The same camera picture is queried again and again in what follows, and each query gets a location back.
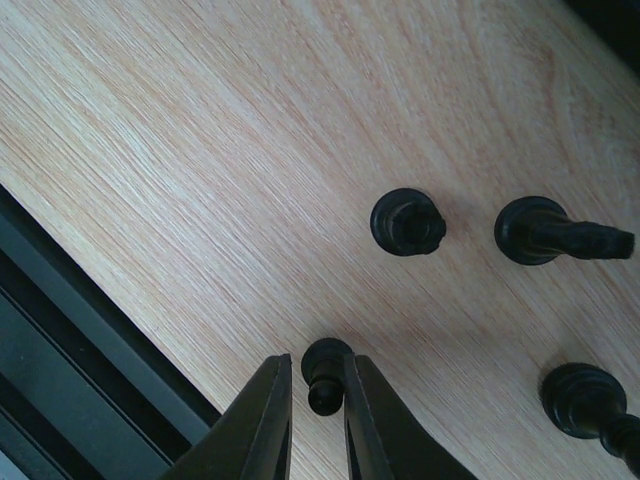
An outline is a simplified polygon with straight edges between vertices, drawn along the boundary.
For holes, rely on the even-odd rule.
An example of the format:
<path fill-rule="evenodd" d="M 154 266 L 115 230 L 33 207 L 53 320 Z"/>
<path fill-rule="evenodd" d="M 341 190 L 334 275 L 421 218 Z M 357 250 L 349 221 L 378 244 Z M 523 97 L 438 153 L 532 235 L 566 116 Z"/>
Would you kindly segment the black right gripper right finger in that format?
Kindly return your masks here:
<path fill-rule="evenodd" d="M 422 427 L 369 357 L 345 356 L 344 385 L 351 479 L 475 477 Z"/>

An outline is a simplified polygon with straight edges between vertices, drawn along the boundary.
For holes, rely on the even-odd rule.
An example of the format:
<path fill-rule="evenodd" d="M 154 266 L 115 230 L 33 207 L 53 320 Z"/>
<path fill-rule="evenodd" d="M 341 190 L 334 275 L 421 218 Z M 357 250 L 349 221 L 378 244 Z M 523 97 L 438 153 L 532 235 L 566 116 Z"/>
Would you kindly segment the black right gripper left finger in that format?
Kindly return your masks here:
<path fill-rule="evenodd" d="M 209 433 L 162 477 L 286 480 L 291 436 L 291 356 L 269 356 Z"/>

